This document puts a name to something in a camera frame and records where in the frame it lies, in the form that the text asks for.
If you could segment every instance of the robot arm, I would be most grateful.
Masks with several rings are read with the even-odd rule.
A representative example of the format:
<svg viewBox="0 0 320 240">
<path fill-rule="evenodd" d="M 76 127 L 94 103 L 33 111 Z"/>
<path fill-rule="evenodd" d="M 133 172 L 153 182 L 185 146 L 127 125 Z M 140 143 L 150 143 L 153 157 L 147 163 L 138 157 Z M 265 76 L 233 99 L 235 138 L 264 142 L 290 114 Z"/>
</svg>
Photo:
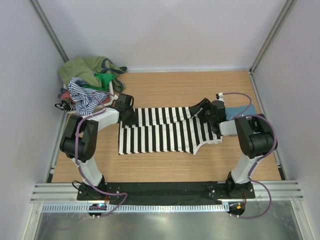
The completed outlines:
<svg viewBox="0 0 320 240">
<path fill-rule="evenodd" d="M 87 179 L 98 189 L 103 190 L 105 185 L 105 178 L 98 170 L 94 157 L 98 132 L 119 121 L 123 121 L 126 125 L 137 124 L 133 104 L 134 98 L 132 96 L 120 93 L 113 107 L 107 107 L 104 113 L 85 120 L 81 125 L 80 132 L 83 133 L 83 135 L 79 137 L 78 144 L 79 167 L 81 167 Z M 60 142 L 60 150 L 64 152 L 68 158 L 71 158 L 74 163 L 76 129 L 82 119 L 81 116 L 77 115 L 70 117 Z M 87 180 L 83 179 L 82 182 L 90 188 Z"/>
<path fill-rule="evenodd" d="M 205 98 L 190 110 L 202 121 L 210 122 L 215 134 L 238 136 L 242 154 L 235 169 L 228 174 L 226 185 L 230 196 L 242 195 L 250 184 L 249 175 L 254 170 L 253 165 L 272 148 L 274 139 L 270 127 L 257 117 L 240 117 L 227 121 L 223 95 L 217 94 L 216 98 L 213 102 Z M 81 125 L 80 132 L 83 136 L 79 137 L 78 144 L 79 165 L 87 179 L 98 189 L 105 188 L 104 176 L 98 170 L 94 158 L 98 132 L 120 121 L 126 125 L 138 124 L 133 103 L 132 96 L 121 93 L 113 107 L 108 107 L 104 113 L 85 120 Z M 60 150 L 73 162 L 76 128 L 81 119 L 76 115 L 70 117 L 60 143 Z M 90 188 L 85 179 L 82 182 L 86 188 Z"/>
</svg>

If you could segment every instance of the striped garment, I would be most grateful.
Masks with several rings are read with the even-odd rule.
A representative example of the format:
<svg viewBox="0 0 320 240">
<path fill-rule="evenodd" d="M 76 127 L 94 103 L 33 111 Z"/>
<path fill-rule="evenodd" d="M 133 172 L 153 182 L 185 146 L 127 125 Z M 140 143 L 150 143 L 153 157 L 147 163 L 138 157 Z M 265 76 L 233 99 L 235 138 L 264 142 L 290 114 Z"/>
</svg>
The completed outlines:
<svg viewBox="0 0 320 240">
<path fill-rule="evenodd" d="M 93 96 L 101 102 L 107 97 L 106 93 L 96 92 L 97 90 L 95 89 L 81 87 L 86 84 L 87 82 L 85 80 L 76 76 L 71 78 L 68 84 L 70 96 L 75 102 L 75 110 L 81 116 L 92 114 L 96 106 L 99 105 L 99 102 Z"/>
<path fill-rule="evenodd" d="M 203 144 L 222 143 L 222 137 L 200 122 L 189 107 L 135 108 L 138 125 L 119 124 L 119 154 L 185 152 L 196 154 Z"/>
</svg>

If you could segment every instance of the blue cloth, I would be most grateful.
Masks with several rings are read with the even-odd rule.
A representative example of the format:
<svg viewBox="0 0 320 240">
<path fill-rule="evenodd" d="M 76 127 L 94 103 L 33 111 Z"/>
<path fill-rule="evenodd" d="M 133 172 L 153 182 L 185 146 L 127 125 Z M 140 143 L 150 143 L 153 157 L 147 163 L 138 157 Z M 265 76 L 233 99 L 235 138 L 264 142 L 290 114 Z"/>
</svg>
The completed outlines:
<svg viewBox="0 0 320 240">
<path fill-rule="evenodd" d="M 236 106 L 236 107 L 226 107 L 225 108 L 225 114 L 226 114 L 226 119 L 230 120 L 232 117 L 240 113 L 241 111 L 245 110 L 245 108 L 248 105 L 245 106 Z M 252 104 L 247 111 L 243 113 L 243 115 L 254 115 L 257 114 L 255 106 Z"/>
<path fill-rule="evenodd" d="M 97 90 L 91 88 L 81 87 L 87 85 L 87 82 L 80 77 L 71 78 L 68 89 L 70 97 L 75 102 L 75 110 L 79 115 L 90 115 L 94 112 L 99 102 L 93 97 L 95 96 L 103 102 L 107 94 L 104 92 L 96 92 Z"/>
</svg>

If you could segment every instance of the gray floor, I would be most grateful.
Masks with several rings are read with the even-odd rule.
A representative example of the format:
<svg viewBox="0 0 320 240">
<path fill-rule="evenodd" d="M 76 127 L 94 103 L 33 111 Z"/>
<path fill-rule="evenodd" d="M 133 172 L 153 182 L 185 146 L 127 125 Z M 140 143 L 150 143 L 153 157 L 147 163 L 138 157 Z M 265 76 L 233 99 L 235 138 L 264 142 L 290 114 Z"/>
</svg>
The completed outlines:
<svg viewBox="0 0 320 240">
<path fill-rule="evenodd" d="M 244 216 L 254 216 L 267 202 L 248 202 Z M 35 240 L 302 240 L 289 201 L 274 202 L 254 220 L 226 212 L 126 213 L 88 219 L 86 213 L 42 213 Z"/>
</svg>

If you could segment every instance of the wooden surface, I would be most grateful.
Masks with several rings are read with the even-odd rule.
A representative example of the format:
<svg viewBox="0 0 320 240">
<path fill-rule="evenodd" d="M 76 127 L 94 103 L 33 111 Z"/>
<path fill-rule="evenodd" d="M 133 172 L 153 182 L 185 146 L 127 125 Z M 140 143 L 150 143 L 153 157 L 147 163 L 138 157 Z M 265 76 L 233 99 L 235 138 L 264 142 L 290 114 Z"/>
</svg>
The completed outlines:
<svg viewBox="0 0 320 240">
<path fill-rule="evenodd" d="M 218 92 L 250 95 L 259 106 L 246 71 L 125 73 L 119 78 L 125 93 L 134 96 L 134 107 L 192 106 L 203 98 L 213 101 Z M 227 107 L 248 103 L 243 96 L 225 96 Z M 98 134 L 95 161 L 106 182 L 188 182 L 224 181 L 241 154 L 236 136 L 223 137 L 221 144 L 205 144 L 196 156 L 182 152 L 155 152 L 118 155 L 118 124 Z M 273 155 L 258 166 L 256 180 L 280 180 Z M 78 169 L 60 152 L 52 182 L 81 181 Z"/>
</svg>

